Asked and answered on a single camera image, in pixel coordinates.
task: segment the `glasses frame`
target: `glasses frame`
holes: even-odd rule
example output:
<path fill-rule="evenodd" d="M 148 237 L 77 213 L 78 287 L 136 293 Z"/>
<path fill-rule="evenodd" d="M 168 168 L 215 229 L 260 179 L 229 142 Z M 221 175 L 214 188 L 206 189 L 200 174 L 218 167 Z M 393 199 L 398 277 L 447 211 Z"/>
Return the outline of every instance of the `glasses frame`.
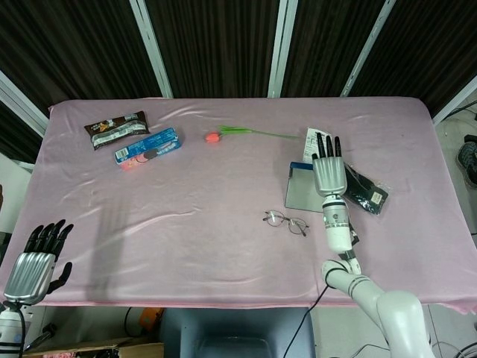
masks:
<path fill-rule="evenodd" d="M 278 225 L 272 225 L 269 220 L 273 217 L 273 216 L 270 216 L 270 212 L 274 212 L 274 213 L 277 213 L 279 215 L 275 215 L 276 217 L 282 219 L 282 221 L 278 224 Z M 294 235 L 303 235 L 304 237 L 306 237 L 306 232 L 305 232 L 305 229 L 306 228 L 309 228 L 308 224 L 306 224 L 305 220 L 303 219 L 300 219 L 300 218 L 288 218 L 286 217 L 285 215 L 283 215 L 283 213 L 281 213 L 280 211 L 278 210 L 268 210 L 268 211 L 265 211 L 265 215 L 266 217 L 264 217 L 262 220 L 264 222 L 267 222 L 267 224 L 269 224 L 270 226 L 273 226 L 273 227 L 279 227 L 281 224 L 283 224 L 283 222 L 288 222 L 288 229 L 290 230 L 291 233 L 293 233 Z M 301 225 L 299 224 L 295 224 L 296 226 L 298 226 L 298 228 L 300 229 L 301 233 L 294 233 L 293 231 L 291 231 L 291 227 L 290 225 L 293 224 L 294 221 L 296 220 L 300 220 L 301 222 L 304 222 L 305 223 L 305 227 L 301 227 Z"/>

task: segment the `robotic arm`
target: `robotic arm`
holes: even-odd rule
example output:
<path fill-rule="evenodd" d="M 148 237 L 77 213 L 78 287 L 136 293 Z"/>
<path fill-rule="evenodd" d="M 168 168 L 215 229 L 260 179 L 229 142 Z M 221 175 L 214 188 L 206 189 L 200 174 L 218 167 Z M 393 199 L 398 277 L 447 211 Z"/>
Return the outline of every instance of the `robotic arm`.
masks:
<path fill-rule="evenodd" d="M 348 207 L 341 197 L 347 189 L 341 145 L 326 138 L 326 152 L 317 134 L 319 156 L 313 154 L 313 172 L 318 194 L 325 198 L 323 220 L 328 246 L 340 260 L 328 260 L 321 274 L 326 284 L 349 295 L 381 329 L 391 358 L 435 358 L 424 321 L 422 304 L 410 292 L 384 292 L 361 274 L 351 235 Z"/>

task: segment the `orange object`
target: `orange object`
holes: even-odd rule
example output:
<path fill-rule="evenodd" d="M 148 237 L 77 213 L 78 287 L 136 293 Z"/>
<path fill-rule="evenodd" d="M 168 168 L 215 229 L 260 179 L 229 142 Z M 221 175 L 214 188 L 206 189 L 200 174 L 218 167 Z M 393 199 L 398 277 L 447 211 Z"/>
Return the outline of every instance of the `orange object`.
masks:
<path fill-rule="evenodd" d="M 139 324 L 148 332 L 154 328 L 156 320 L 161 317 L 164 312 L 163 308 L 144 308 L 139 317 Z"/>
<path fill-rule="evenodd" d="M 219 132 L 209 132 L 206 134 L 206 142 L 217 143 L 221 140 L 221 134 Z"/>

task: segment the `black curtain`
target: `black curtain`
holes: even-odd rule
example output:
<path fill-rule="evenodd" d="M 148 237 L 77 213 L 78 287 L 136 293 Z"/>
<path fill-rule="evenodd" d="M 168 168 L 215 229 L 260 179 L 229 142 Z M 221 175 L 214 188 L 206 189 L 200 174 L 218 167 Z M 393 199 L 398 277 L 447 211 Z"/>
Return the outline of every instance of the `black curtain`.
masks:
<path fill-rule="evenodd" d="M 477 1 L 399 0 L 350 95 L 420 98 L 437 114 L 477 75 Z"/>
<path fill-rule="evenodd" d="M 0 152 L 12 160 L 35 163 L 42 138 L 0 102 Z"/>
<path fill-rule="evenodd" d="M 128 0 L 0 2 L 0 69 L 48 115 L 67 99 L 160 96 Z"/>
<path fill-rule="evenodd" d="M 266 97 L 278 4 L 148 0 L 174 97 Z"/>
<path fill-rule="evenodd" d="M 383 4 L 300 0 L 282 96 L 339 96 Z"/>

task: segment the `table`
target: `table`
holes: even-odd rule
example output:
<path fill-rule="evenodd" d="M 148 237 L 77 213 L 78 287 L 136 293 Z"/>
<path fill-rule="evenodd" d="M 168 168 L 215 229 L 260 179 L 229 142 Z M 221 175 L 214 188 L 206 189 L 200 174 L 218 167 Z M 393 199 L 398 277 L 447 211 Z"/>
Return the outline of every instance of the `table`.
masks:
<path fill-rule="evenodd" d="M 140 110 L 152 133 L 176 128 L 182 148 L 123 172 L 113 152 L 93 151 L 84 125 Z M 51 119 L 25 205 L 0 268 L 0 287 L 29 233 L 65 218 L 75 224 L 55 269 L 73 262 L 51 305 L 298 307 L 324 288 L 320 267 L 335 257 L 319 213 L 286 210 L 291 161 L 304 139 L 258 134 L 208 144 L 218 125 L 305 137 L 339 135 L 344 159 L 383 183 L 380 216 L 351 204 L 363 273 L 383 289 L 462 312 L 477 303 L 477 251 L 425 106 L 412 98 L 250 98 L 66 101 Z M 297 216 L 304 238 L 270 227 L 264 210 Z M 323 304 L 349 305 L 335 290 Z"/>

